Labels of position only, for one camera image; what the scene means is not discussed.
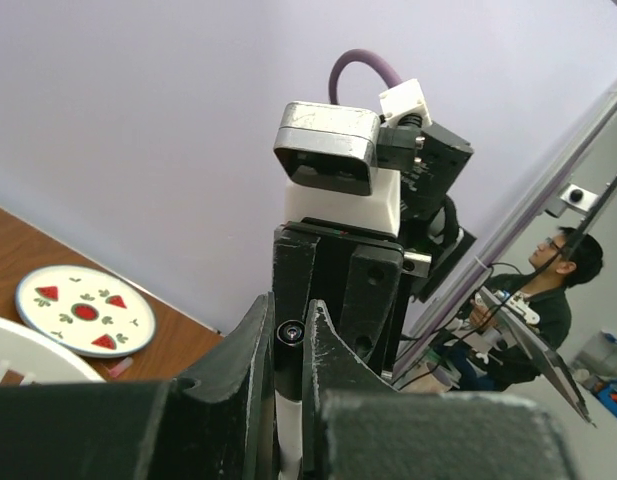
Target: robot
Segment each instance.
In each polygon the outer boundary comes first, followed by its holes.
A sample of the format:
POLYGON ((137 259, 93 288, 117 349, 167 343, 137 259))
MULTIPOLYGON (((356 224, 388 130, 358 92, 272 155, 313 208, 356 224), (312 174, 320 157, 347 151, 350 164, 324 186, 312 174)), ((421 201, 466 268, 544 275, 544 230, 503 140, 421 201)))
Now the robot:
POLYGON ((473 150, 432 120, 417 80, 370 52, 339 59, 330 97, 282 115, 272 290, 171 381, 0 388, 7 478, 576 478, 530 402, 391 386, 408 303, 475 240, 447 195, 473 150), (381 114, 337 104, 353 61, 386 81, 381 114), (450 431, 471 448, 448 448, 450 431))

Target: man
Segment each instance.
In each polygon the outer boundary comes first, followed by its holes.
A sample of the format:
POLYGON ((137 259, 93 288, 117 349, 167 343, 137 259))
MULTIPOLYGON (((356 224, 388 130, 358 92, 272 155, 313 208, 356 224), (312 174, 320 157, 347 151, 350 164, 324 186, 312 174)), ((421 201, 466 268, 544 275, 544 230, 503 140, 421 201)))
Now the man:
MULTIPOLYGON (((519 290, 524 294, 530 308, 539 315, 536 326, 538 335, 554 349, 561 346, 570 330, 572 316, 566 290, 590 282, 603 267, 603 250, 591 235, 585 235, 574 251, 565 248, 560 252, 559 249, 564 247, 574 232, 574 228, 561 227, 558 235, 547 238, 537 246, 528 259, 532 267, 538 271, 549 263, 538 275, 499 275, 485 284, 492 291, 519 290)), ((488 326, 493 321, 487 307, 472 302, 470 310, 469 320, 473 328, 488 326)), ((461 390, 503 391, 514 383, 530 382, 540 375, 519 347, 491 350, 490 355, 495 359, 491 358, 487 364, 480 364, 465 344, 452 348, 438 347, 436 350, 445 355, 462 374, 461 390), (486 376, 477 375, 467 361, 468 357, 486 372, 486 376)))

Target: white connector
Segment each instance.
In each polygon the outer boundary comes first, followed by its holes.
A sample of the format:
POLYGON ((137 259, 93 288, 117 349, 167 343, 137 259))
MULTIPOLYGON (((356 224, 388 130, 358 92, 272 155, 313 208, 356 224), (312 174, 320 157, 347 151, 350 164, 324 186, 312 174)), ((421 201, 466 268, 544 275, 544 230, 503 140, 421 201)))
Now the white connector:
POLYGON ((399 120, 411 113, 421 116, 422 127, 432 125, 424 92, 419 81, 414 78, 380 93, 379 103, 390 128, 395 128, 399 120))

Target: dark shirt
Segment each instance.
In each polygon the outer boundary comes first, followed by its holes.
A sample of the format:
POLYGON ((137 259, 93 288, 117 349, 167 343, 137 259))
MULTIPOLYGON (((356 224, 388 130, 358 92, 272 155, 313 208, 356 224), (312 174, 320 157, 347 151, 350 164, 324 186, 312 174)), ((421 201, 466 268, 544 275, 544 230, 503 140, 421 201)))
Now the dark shirt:
MULTIPOLYGON (((527 275, 498 275, 485 283, 492 291, 516 291, 528 281, 527 275)), ((565 288, 555 288, 528 299, 528 304, 537 315, 539 336, 553 349, 564 342, 570 331, 572 314, 566 299, 565 288)), ((492 378, 497 390, 505 390, 513 383, 524 383, 534 380, 540 372, 520 347, 512 347, 504 351, 491 350, 491 356, 499 359, 502 364, 490 360, 485 365, 485 371, 492 378)))

